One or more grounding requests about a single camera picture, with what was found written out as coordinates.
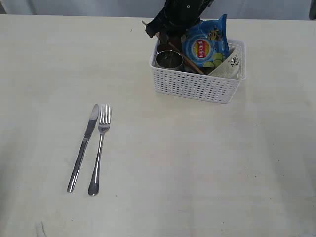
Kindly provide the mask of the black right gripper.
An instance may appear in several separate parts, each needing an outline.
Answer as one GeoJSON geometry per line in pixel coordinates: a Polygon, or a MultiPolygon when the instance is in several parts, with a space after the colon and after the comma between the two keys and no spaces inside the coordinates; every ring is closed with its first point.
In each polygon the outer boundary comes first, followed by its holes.
{"type": "Polygon", "coordinates": [[[149,37],[156,33],[181,36],[187,29],[200,22],[200,16],[213,0],[167,0],[156,17],[146,24],[149,37]]]}

